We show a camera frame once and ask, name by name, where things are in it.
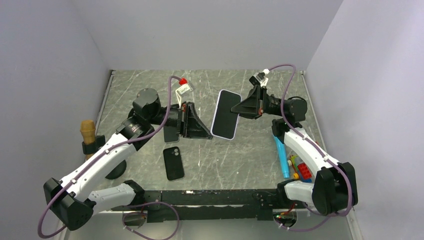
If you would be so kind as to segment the lilac cased smartphone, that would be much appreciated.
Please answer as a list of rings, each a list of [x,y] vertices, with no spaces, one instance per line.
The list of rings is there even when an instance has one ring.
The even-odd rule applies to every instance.
[[[231,108],[241,103],[240,94],[222,89],[220,90],[211,124],[211,134],[226,140],[233,140],[239,121],[239,115],[231,112]]]

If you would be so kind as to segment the black phone case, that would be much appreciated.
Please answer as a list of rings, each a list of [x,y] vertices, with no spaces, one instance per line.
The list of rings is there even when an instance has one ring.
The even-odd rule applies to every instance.
[[[169,147],[163,150],[166,177],[169,181],[182,179],[185,176],[182,155],[179,147]]]

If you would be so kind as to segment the black smartphone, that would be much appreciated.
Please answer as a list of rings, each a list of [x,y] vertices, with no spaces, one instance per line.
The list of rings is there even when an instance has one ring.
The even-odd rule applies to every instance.
[[[180,139],[178,129],[173,126],[163,127],[163,139],[166,144],[176,143]]]

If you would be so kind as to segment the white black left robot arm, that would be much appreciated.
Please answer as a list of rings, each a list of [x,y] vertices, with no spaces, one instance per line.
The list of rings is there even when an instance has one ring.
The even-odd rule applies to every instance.
[[[94,188],[120,163],[140,150],[157,129],[174,130],[188,139],[212,139],[210,130],[196,113],[193,102],[161,106],[158,92],[153,88],[139,91],[128,118],[109,140],[79,168],[60,180],[50,178],[43,185],[48,208],[71,231],[85,225],[98,212],[118,206],[131,210],[144,203],[144,189],[133,180],[117,187],[95,191]]]

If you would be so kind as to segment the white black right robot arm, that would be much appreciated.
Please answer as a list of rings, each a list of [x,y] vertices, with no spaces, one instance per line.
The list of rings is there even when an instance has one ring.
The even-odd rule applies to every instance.
[[[340,162],[326,153],[303,129],[307,101],[300,96],[280,99],[255,85],[246,99],[233,106],[232,113],[246,119],[263,114],[278,116],[272,121],[276,141],[292,149],[311,174],[311,182],[285,180],[277,185],[276,203],[288,208],[295,201],[312,204],[323,216],[342,215],[355,206],[358,199],[356,173],[349,162]]]

